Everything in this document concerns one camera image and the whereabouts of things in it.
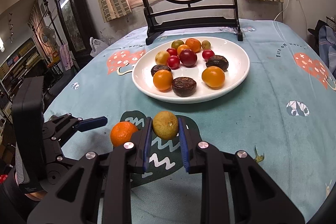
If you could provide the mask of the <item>person's left hand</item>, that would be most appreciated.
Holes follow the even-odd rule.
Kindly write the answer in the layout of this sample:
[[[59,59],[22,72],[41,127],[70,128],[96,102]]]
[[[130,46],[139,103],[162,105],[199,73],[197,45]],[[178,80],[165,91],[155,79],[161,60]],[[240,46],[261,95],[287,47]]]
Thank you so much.
[[[33,201],[41,201],[42,199],[44,199],[46,194],[47,194],[46,191],[41,190],[41,191],[34,192],[34,193],[28,193],[28,194],[26,194],[26,196]]]

